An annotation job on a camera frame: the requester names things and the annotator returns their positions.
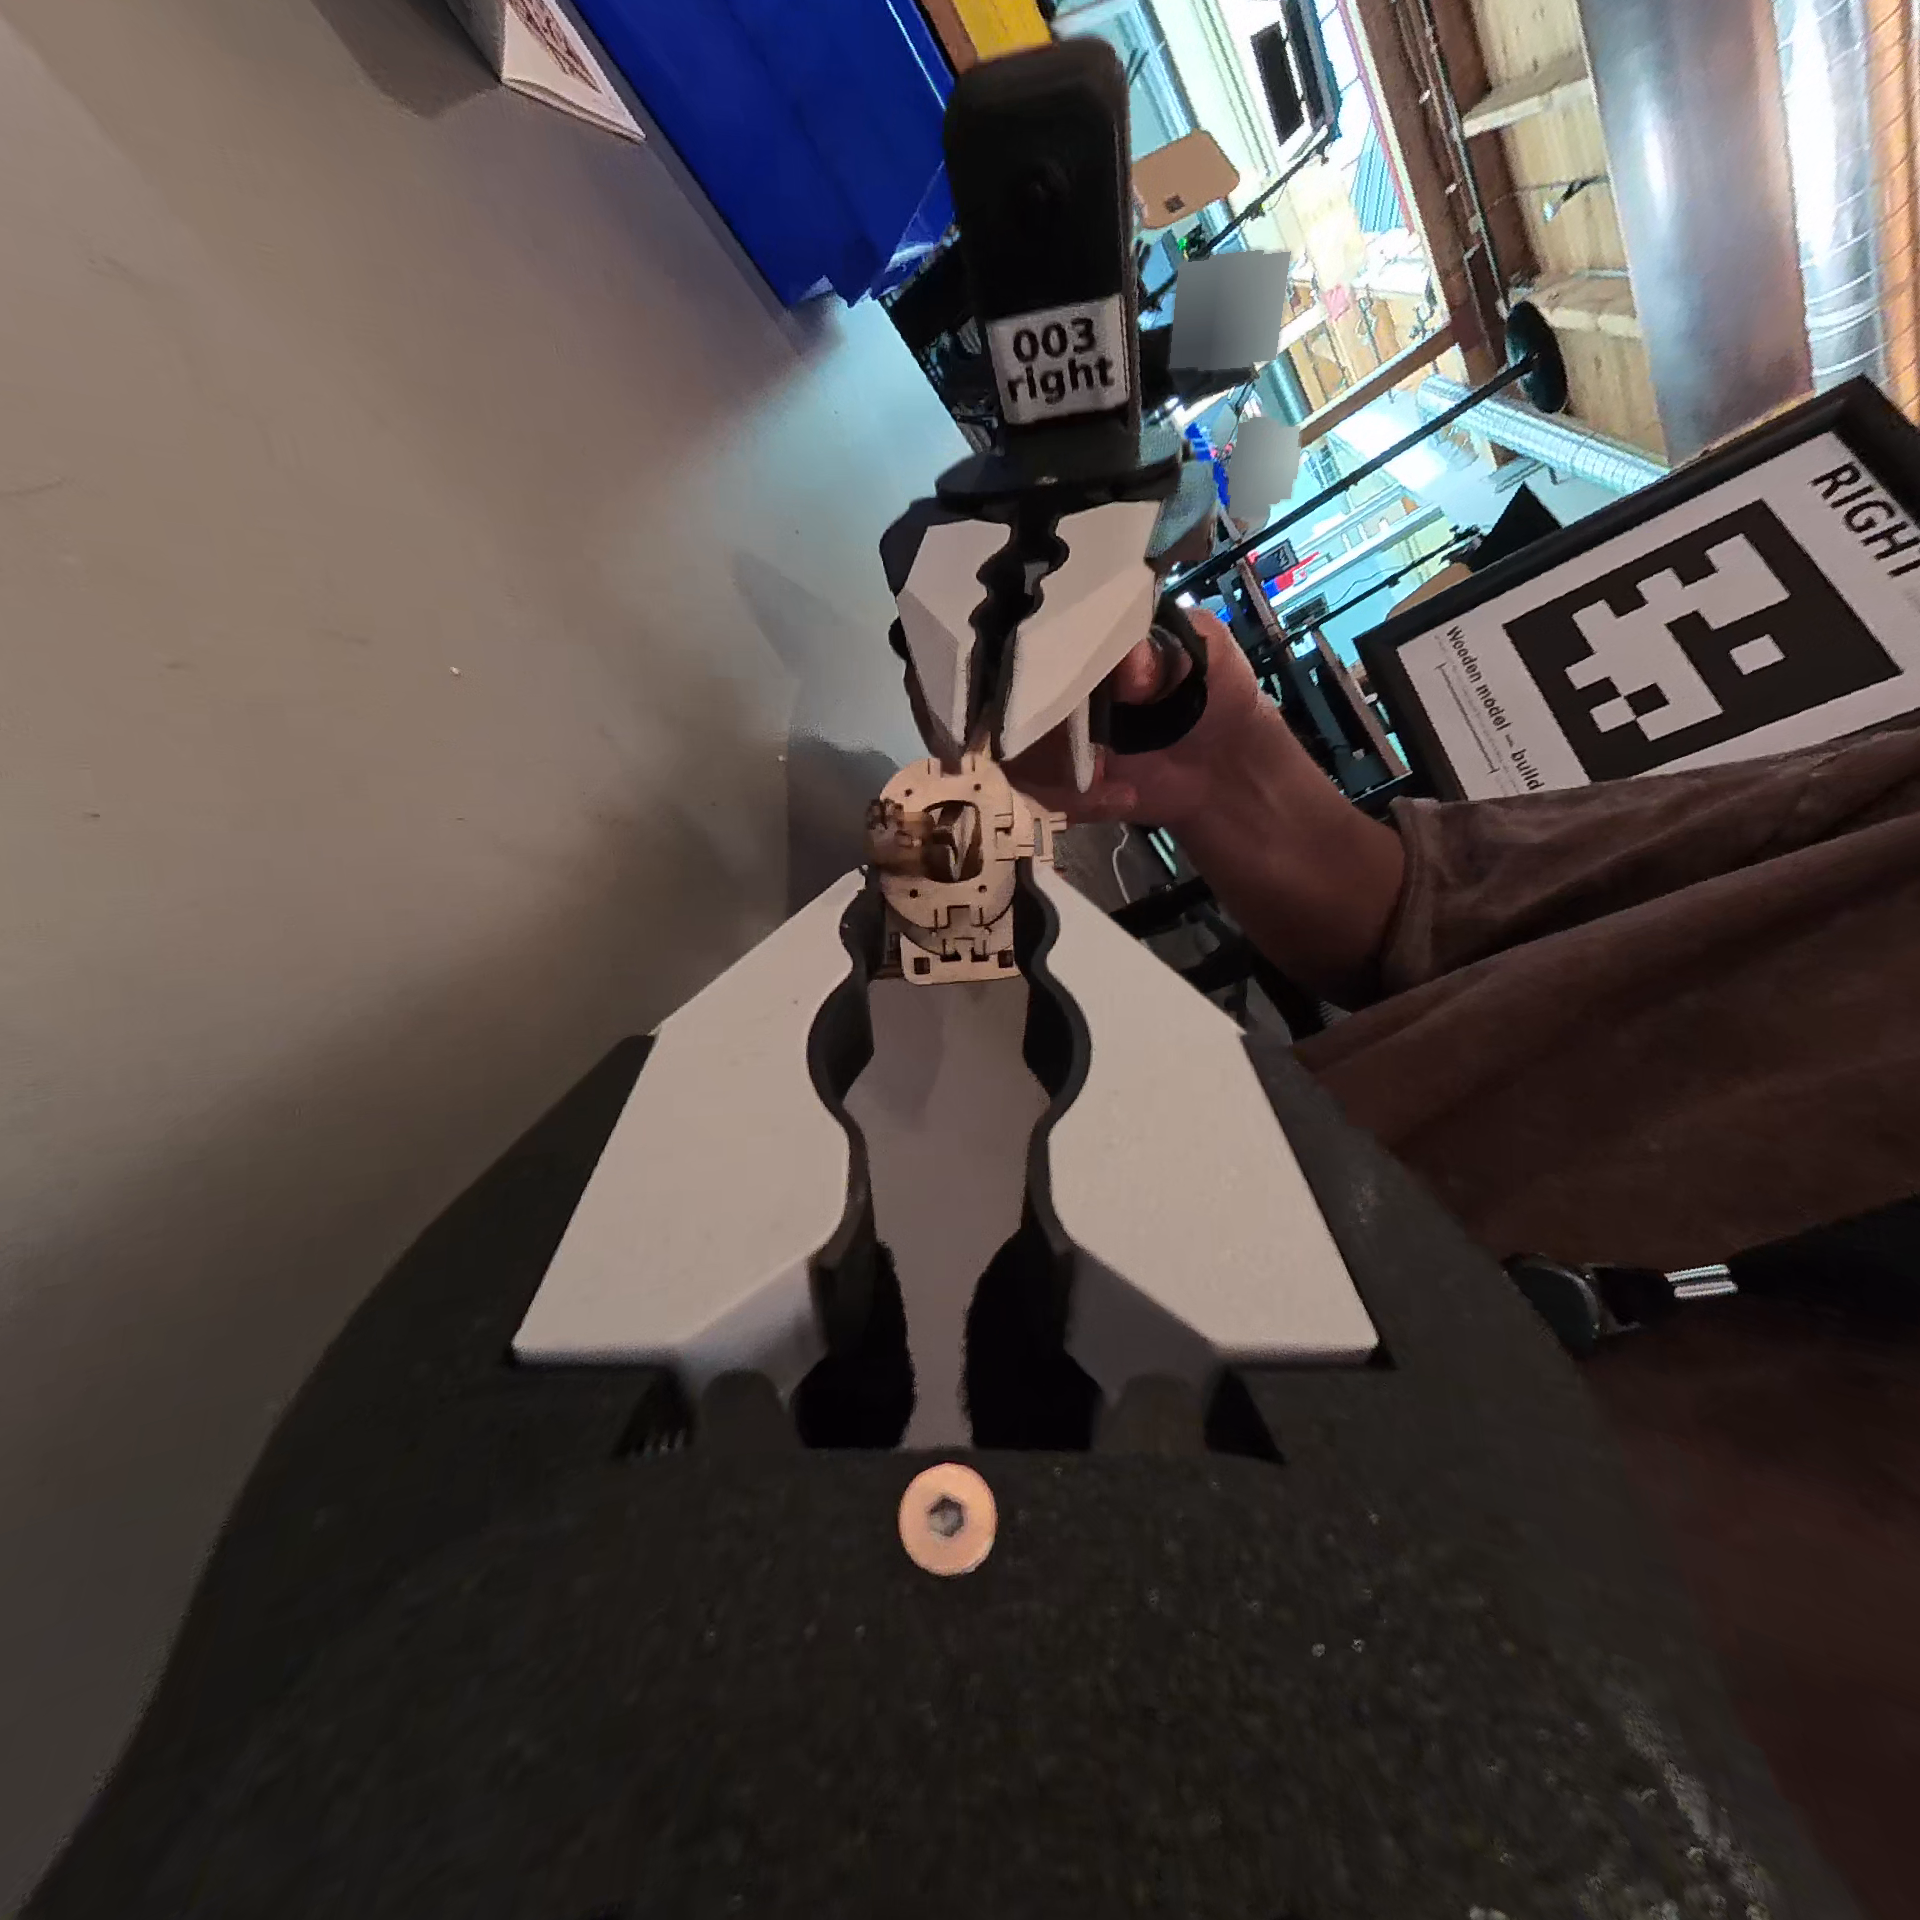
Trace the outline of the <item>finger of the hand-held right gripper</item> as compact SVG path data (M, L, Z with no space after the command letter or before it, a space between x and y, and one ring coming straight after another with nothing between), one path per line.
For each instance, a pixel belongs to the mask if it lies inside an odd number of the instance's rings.
M899 516L899 656L925 746L940 760L967 748L979 574L1003 545L996 519Z
M1000 760L1069 730L1076 767L1092 772L1092 698L1149 635L1160 601L1149 565L1157 523L1157 501L1110 501L1058 519L1066 560L1042 574L1038 608L1019 622L1013 641L996 721Z

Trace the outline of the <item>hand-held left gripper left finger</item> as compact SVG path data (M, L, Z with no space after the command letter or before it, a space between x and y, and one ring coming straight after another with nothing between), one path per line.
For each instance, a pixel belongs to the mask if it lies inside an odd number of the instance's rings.
M836 880L652 1028L515 1362L659 1367L692 1397L755 1372L792 1401L829 1351L810 1263L847 1220L854 1148L806 1042L854 983L860 892Z

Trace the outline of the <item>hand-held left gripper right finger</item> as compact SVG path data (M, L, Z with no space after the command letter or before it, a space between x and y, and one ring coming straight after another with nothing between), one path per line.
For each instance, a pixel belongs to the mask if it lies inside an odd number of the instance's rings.
M1227 1370L1351 1370L1377 1351L1238 1021L1070 882L1036 870L1032 1012L1066 1012L1066 1084L1030 1201L1066 1258L1066 1351L1118 1404Z

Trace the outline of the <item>wooden model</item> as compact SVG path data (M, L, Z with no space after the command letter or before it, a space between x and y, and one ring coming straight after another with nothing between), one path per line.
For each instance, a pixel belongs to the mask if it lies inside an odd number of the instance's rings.
M908 986L973 986L1019 970L1025 870L1054 864L1066 814L1017 791L989 754L910 760L870 806L865 857Z

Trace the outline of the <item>person's right hand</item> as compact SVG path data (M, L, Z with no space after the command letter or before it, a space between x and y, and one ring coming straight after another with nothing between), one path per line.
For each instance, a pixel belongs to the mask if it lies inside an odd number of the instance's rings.
M1079 784L1054 733L1019 777L1025 793L1070 824L1174 830L1190 845L1213 830L1253 843L1339 824L1348 804L1261 693L1235 635L1190 610L1190 638L1206 649L1206 708L1182 741L1149 754L1099 748L1092 780Z

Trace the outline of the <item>tan cardboard piece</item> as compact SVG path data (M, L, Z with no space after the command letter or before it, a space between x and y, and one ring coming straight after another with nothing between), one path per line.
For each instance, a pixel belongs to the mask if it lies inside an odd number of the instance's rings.
M1233 199L1242 177L1213 130L1190 130L1135 162L1140 231L1165 231Z

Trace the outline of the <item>black light panel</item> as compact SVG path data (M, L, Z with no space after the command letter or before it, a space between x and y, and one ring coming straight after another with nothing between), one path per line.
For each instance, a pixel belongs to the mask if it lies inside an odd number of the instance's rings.
M1250 32L1249 48L1280 162L1295 165L1330 152L1339 137L1342 81L1326 46L1323 6L1277 3L1273 20Z

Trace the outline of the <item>blue plastic bin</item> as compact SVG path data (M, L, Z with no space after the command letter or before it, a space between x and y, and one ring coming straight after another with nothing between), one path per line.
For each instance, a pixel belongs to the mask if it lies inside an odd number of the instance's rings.
M953 72L917 3L581 3L785 307L860 304L953 224Z

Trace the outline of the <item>black floor lamp stand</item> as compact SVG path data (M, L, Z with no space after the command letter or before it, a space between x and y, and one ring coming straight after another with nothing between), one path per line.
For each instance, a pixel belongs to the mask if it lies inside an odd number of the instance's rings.
M1513 390L1526 390L1530 401L1535 401L1547 415L1565 413L1568 396L1572 396L1565 351L1557 346L1555 328L1533 300L1522 300L1506 316L1506 366L1501 366L1501 374L1496 374L1483 386L1470 390L1464 398L1456 398L1445 413L1423 417L1412 434L1388 444L1381 453L1370 458L1361 467L1339 478L1332 487L1319 490L1304 508L1277 516L1273 525L1263 525L1261 532L1243 536L1243 540L1217 550L1215 555L1187 568L1182 574L1174 574L1165 582L1165 592L1208 595L1242 563L1280 545L1304 519L1316 519L1323 509L1330 509L1330 504L1342 501L1345 495L1351 495L1366 479L1385 474L1388 467L1395 467L1397 461L1415 453L1415 448L1451 433L1470 413L1483 410L1486 401L1493 401Z

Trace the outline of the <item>black framed marker sign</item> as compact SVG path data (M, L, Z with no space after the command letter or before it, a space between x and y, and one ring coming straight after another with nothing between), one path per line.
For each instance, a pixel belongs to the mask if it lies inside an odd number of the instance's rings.
M1361 638L1415 784L1513 801L1918 717L1918 425L1857 377Z

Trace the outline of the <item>small silver duct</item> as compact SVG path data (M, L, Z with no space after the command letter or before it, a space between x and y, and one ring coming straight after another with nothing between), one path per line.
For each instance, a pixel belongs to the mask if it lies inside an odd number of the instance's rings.
M1668 464L1636 444L1618 440L1565 415L1541 415L1526 398L1500 392L1477 398L1467 386L1432 377L1416 386L1415 404L1423 423L1447 417L1477 440L1547 467L1555 478L1591 484L1612 498L1644 495L1668 478Z

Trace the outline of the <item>silver spiral air duct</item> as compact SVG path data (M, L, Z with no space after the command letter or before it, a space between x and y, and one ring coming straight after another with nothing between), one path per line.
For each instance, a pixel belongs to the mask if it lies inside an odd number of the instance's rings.
M1918 417L1918 3L1778 3L1816 390Z

